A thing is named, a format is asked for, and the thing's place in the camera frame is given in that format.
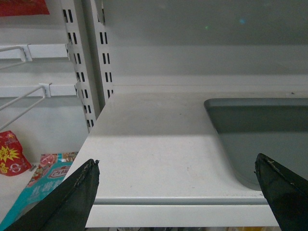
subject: red label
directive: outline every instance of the red label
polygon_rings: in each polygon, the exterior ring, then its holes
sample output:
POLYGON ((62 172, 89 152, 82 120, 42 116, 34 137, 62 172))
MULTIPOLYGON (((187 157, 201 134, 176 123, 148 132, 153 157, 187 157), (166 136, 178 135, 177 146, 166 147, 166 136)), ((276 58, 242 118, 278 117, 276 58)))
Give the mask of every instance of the red label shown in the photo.
POLYGON ((48 176, 48 178, 57 178, 65 176, 69 170, 70 166, 63 166, 59 168, 55 168, 51 174, 48 176))

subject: colorful product package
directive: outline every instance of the colorful product package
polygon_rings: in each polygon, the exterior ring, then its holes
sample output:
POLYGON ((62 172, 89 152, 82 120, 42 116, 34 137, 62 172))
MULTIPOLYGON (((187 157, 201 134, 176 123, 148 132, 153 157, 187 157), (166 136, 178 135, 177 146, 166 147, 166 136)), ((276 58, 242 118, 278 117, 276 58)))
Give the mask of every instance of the colorful product package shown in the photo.
POLYGON ((42 155, 30 182, 0 224, 0 231, 10 226, 61 184, 76 156, 77 152, 42 155))
POLYGON ((23 148, 11 131, 0 133, 0 174, 16 176, 31 168, 23 148))
POLYGON ((0 0, 0 17, 36 14, 49 14, 45 0, 0 0))

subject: white wire bracket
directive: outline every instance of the white wire bracket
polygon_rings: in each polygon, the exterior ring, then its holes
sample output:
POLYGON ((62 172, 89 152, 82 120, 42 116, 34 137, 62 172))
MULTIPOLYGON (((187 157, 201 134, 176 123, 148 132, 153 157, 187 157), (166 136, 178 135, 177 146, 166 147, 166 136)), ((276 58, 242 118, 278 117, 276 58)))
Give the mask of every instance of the white wire bracket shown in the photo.
POLYGON ((21 65, 21 64, 24 64, 24 63, 26 63, 28 61, 32 61, 32 58, 31 58, 31 55, 30 55, 30 52, 29 52, 29 49, 28 49, 27 46, 24 46, 24 47, 14 46, 14 47, 1 48, 0 52, 9 53, 9 51, 13 51, 13 50, 18 50, 19 51, 19 52, 15 53, 13 55, 13 58, 20 58, 21 61, 17 62, 17 63, 14 63, 14 64, 0 66, 0 70, 8 68, 8 67, 12 67, 12 66, 21 65))
POLYGON ((6 122, 4 125, 2 125, 0 127, 0 131, 3 130, 4 128, 6 128, 7 126, 9 126, 12 122, 14 122, 15 120, 17 120, 18 118, 20 118, 22 115, 24 115, 25 113, 27 113, 28 111, 30 111, 33 107, 35 107, 36 105, 38 105, 40 102, 42 102, 44 99, 49 98, 51 96, 50 94, 50 84, 43 84, 40 83, 38 87, 34 88, 32 91, 19 96, 18 98, 6 103, 5 105, 2 105, 0 107, 0 111, 3 110, 4 108, 7 108, 8 106, 12 105, 13 103, 27 97, 28 95, 31 95, 33 92, 36 92, 39 89, 43 90, 43 96, 42 98, 40 98, 38 101, 36 101, 34 104, 32 104, 31 106, 29 106, 28 108, 26 108, 22 113, 20 113, 19 115, 15 116, 13 119, 11 119, 10 121, 6 122))

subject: red packaging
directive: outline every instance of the red packaging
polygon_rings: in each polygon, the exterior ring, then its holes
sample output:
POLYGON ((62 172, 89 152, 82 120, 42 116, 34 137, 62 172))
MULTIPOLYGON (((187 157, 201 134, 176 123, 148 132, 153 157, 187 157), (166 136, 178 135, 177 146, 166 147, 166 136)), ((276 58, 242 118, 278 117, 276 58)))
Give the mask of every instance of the red packaging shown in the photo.
POLYGON ((0 0, 0 17, 35 14, 49 14, 45 0, 0 0))
POLYGON ((23 148, 11 131, 0 133, 0 174, 16 176, 31 168, 23 148))

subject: white back panel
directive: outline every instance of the white back panel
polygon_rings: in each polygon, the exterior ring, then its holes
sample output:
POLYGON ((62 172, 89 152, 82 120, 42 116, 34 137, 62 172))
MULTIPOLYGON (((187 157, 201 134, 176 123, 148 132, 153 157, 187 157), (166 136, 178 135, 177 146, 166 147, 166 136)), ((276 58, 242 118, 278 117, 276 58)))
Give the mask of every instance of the white back panel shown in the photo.
POLYGON ((308 84, 307 1, 103 3, 115 87, 308 84))

